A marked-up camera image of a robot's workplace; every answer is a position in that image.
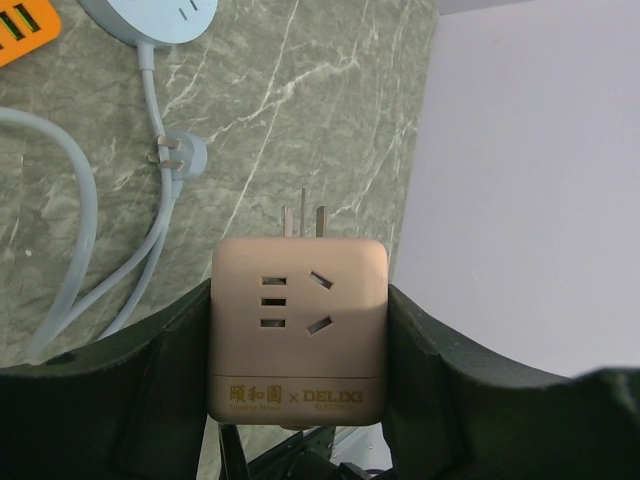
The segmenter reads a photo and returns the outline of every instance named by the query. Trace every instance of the electrical outlet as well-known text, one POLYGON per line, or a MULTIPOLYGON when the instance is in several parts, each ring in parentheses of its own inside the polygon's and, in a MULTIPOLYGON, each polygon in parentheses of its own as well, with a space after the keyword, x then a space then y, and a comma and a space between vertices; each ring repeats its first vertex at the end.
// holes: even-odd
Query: electrical outlet
MULTIPOLYGON (((324 235, 324 207, 317 218, 324 235)), ((375 423, 385 395, 386 250, 363 238, 293 237, 291 221, 284 207, 283 237, 218 245, 210 413, 227 423, 375 423)))
POLYGON ((60 33, 60 17, 46 0, 3 0, 0 4, 0 67, 60 33))

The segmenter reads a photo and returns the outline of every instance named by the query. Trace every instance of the gray marble wall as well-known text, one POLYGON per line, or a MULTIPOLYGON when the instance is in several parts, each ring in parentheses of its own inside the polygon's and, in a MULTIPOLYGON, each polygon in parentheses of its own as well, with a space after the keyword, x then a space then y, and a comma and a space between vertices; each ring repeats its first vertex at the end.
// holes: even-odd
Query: gray marble wall
MULTIPOLYGON (((63 31, 0 72, 0 105, 43 116, 86 151, 98 184, 99 231, 86 279, 95 286, 137 248, 159 197, 145 161, 152 132, 133 49, 75 0, 53 0, 63 31)), ((159 51, 168 128, 206 138, 209 165, 185 187, 160 265, 132 321, 209 275, 223 236, 277 235, 280 207, 308 192, 333 235, 381 240, 393 257, 411 170, 433 0, 220 0, 197 41, 159 51)), ((69 162, 33 132, 0 127, 0 366, 20 362, 67 268, 78 220, 69 162)), ((90 342, 135 275, 47 351, 90 342)), ((213 430, 203 478, 217 468, 213 430)), ((286 435, 244 430, 249 454, 286 435)))

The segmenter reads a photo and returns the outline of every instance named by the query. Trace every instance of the black holder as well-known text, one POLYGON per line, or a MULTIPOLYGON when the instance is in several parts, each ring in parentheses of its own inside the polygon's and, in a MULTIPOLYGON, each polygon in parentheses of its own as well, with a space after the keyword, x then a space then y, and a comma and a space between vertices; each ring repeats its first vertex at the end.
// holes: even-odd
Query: black holder
MULTIPOLYGON (((0 478, 194 479, 206 421, 209 290, 205 282, 46 364, 0 369, 0 478)), ((640 370, 565 379, 526 367, 393 286, 388 320, 383 430, 393 469, 377 479, 640 478, 640 370)), ((221 426, 220 435, 228 480, 368 475, 331 465, 328 447, 314 449, 302 434, 249 465, 237 429, 221 426)))

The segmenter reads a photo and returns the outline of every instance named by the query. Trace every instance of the power cord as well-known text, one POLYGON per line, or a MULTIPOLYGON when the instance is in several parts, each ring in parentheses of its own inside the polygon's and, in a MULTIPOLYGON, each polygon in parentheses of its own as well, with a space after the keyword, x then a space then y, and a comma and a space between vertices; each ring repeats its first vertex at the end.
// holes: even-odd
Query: power cord
MULTIPOLYGON (((138 62, 142 73, 147 109, 157 139, 167 135, 162 122, 154 87, 154 47, 138 44, 138 62)), ((0 107, 0 123, 10 123, 35 129, 55 141, 72 162, 80 194, 80 226, 69 269, 45 319, 27 347, 27 357, 36 359, 42 351, 107 291, 131 273, 148 255, 144 270, 127 302, 99 338, 107 337, 122 328, 146 291, 157 267, 175 202, 182 192, 184 181, 199 176, 207 162, 204 142, 186 132, 172 132, 174 146, 170 149, 158 141, 158 167, 161 172, 162 193, 155 221, 138 250, 107 279, 85 297, 77 300, 89 262, 93 254, 98 218, 95 179, 86 155, 71 136, 60 127, 30 113, 0 107)))

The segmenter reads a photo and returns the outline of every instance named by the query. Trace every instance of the cable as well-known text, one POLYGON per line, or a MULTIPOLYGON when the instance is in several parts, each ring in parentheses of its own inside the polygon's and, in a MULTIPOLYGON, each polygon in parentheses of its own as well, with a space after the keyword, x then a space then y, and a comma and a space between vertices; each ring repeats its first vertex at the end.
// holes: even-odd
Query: cable
POLYGON ((71 308, 89 268, 98 228, 98 193, 86 155, 71 136, 57 125, 30 113, 0 107, 0 123, 37 130, 56 142, 67 154, 78 183, 80 223, 71 262, 60 290, 44 321, 34 334, 33 345, 46 345, 55 336, 61 315, 71 308))
MULTIPOLYGON (((151 118, 151 124, 156 136, 164 135, 165 129, 162 123, 162 116, 160 114, 160 108, 158 105, 157 95, 155 92, 154 79, 153 79, 153 46, 149 44, 140 44, 138 47, 138 59, 140 63, 140 69, 142 71, 142 82, 144 87, 145 101, 149 116, 151 118)), ((159 146, 158 153, 160 158, 168 158, 169 151, 167 147, 159 146)), ((145 238, 142 245, 138 250, 114 273, 112 273, 106 280, 102 281, 96 288, 94 288, 89 294, 83 297, 78 302, 75 302, 76 294, 72 297, 71 301, 67 299, 65 303, 66 311, 62 308, 55 311, 50 310, 47 317, 51 320, 47 323, 47 328, 41 326, 31 339, 29 346, 27 347, 27 355, 30 358, 36 358, 47 347, 51 341, 64 331, 78 316, 84 313, 95 302, 97 302, 107 291, 118 284, 126 275, 131 273, 151 252, 151 257, 148 259, 142 276, 138 280, 136 287, 134 288, 131 296, 125 303, 123 309, 119 312, 112 323, 107 327, 107 330, 101 335, 103 338, 106 335, 115 333, 129 318, 135 307, 140 302, 142 295, 146 291, 146 288, 153 276, 153 272, 158 263, 162 247, 164 245, 164 239, 167 235, 169 222, 171 220, 171 214, 175 199, 179 195, 182 182, 174 182, 172 179, 171 171, 166 168, 160 169, 162 193, 160 197, 160 205, 158 213, 154 221, 151 230, 145 238)))
MULTIPOLYGON (((154 47, 144 42, 138 44, 138 61, 142 73, 145 101, 154 133, 156 136, 165 135, 153 79, 154 47)), ((164 246, 175 202, 182 190, 183 180, 174 180, 169 169, 160 168, 162 183, 160 205, 153 226, 144 242, 120 268, 84 298, 76 302, 91 261, 97 231, 98 196, 89 161, 82 149, 68 133, 47 120, 29 113, 0 107, 0 123, 11 123, 33 128, 47 135, 62 147, 73 165, 80 193, 80 226, 71 263, 51 308, 29 342, 27 356, 32 359, 37 358, 56 336, 98 301, 108 290, 131 273, 151 252, 142 275, 129 299, 100 338, 115 333, 136 308, 151 281, 164 246)), ((158 156, 161 162, 168 160, 169 149, 166 146, 159 145, 158 156)))
POLYGON ((168 228, 165 228, 160 236, 158 237, 158 241, 151 249, 151 253, 149 254, 149 258, 147 259, 147 263, 144 266, 144 270, 142 271, 142 275, 138 280, 138 284, 131 292, 127 303, 124 304, 122 310, 118 313, 116 318, 109 324, 107 329, 102 332, 102 335, 98 337, 98 340, 108 337, 109 335, 113 335, 118 330, 122 328, 125 322, 129 319, 135 308, 140 303, 144 292, 147 290, 149 286, 149 282, 151 281, 151 277, 153 276, 153 272, 158 265, 158 260, 160 259, 160 254, 162 253, 162 248, 164 247, 164 241, 167 238, 168 228))
POLYGON ((60 321, 59 328, 57 329, 53 338, 58 336, 63 330, 65 330, 78 316, 84 313, 89 307, 96 303, 105 293, 111 288, 117 285, 124 277, 133 271, 149 254, 154 245, 157 243, 158 238, 162 235, 163 231, 169 228, 169 221, 171 220, 171 212, 173 210, 173 199, 171 196, 171 173, 169 176, 162 175, 162 195, 160 197, 160 208, 156 214, 156 219, 149 230, 147 238, 138 250, 127 260, 120 268, 113 272, 106 280, 103 280, 100 285, 94 288, 88 293, 82 300, 79 300, 73 305, 73 308, 65 315, 60 321))
MULTIPOLYGON (((144 88, 144 97, 145 102, 147 104, 147 110, 149 111, 149 117, 151 119, 151 125, 153 126, 153 131, 156 136, 165 135, 164 124, 162 123, 162 115, 160 113, 160 107, 158 105, 158 96, 156 94, 156 89, 154 85, 153 72, 154 72, 154 47, 148 43, 141 42, 138 44, 138 64, 140 67, 140 71, 142 73, 142 85, 144 88)), ((162 161, 163 158, 169 158, 169 150, 167 147, 158 145, 158 157, 162 161)), ((147 287, 149 286, 149 282, 151 281, 151 277, 158 265, 158 260, 160 258, 160 254, 162 253, 162 248, 164 247, 164 242, 167 237, 167 231, 169 228, 169 221, 171 219, 171 214, 173 212, 173 207, 175 205, 175 201, 177 200, 180 192, 182 190, 182 181, 173 181, 171 171, 167 168, 160 168, 161 176, 162 176, 162 194, 163 197, 166 194, 171 194, 171 207, 169 208, 167 224, 160 235, 156 239, 156 242, 151 250, 151 254, 147 259, 147 263, 144 267, 142 275, 138 280, 138 284, 131 292, 129 299, 125 303, 122 310, 118 313, 116 318, 109 324, 107 329, 98 337, 98 339, 102 339, 108 337, 116 333, 118 330, 122 328, 124 323, 127 321, 129 316, 133 313, 135 308, 140 303, 142 296, 144 295, 147 287)))

